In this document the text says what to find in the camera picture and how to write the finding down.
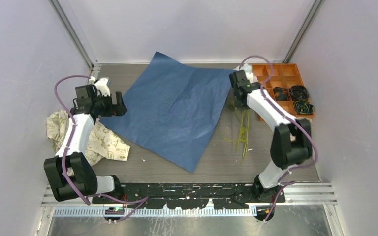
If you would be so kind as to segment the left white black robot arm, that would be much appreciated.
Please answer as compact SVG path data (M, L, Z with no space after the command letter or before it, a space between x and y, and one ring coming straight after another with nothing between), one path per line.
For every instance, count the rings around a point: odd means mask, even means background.
M89 197L104 193L106 199L118 203L124 190L116 176L97 176L85 158L90 133L99 117L123 116L127 108L122 94L116 92L117 103L103 94L96 85L76 87L76 98L69 111L69 127L55 157L46 159L43 167L58 202L81 198L90 205Z

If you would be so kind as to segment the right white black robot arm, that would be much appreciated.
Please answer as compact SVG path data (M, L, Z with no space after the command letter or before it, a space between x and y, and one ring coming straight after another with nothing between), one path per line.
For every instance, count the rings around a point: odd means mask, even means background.
M309 159L317 159L311 123L284 110L262 84L252 81L252 73L234 71L229 79L236 105L254 110L273 130L271 162L255 177L252 185L252 195L265 202L272 195L278 195L281 181L290 171L301 168Z

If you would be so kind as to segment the blue wrapping paper sheet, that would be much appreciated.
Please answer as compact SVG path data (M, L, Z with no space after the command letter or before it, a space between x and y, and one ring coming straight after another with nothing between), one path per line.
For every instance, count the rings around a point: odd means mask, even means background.
M231 73L232 69L184 65L156 52L123 95L127 112L101 122L193 173L220 119Z

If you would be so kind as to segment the orange rose stem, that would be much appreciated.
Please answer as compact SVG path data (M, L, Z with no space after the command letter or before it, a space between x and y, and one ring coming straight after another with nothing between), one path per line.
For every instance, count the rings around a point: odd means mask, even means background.
M250 130L250 112L247 108L238 108L235 106L234 102L230 102L228 108L235 114L237 120L240 123L240 128L238 131L238 138L236 140L229 139L224 136L222 133L222 137L229 143L235 145L236 150L238 147L243 144L242 148L242 155L240 164L243 164L245 157L249 151L249 130Z

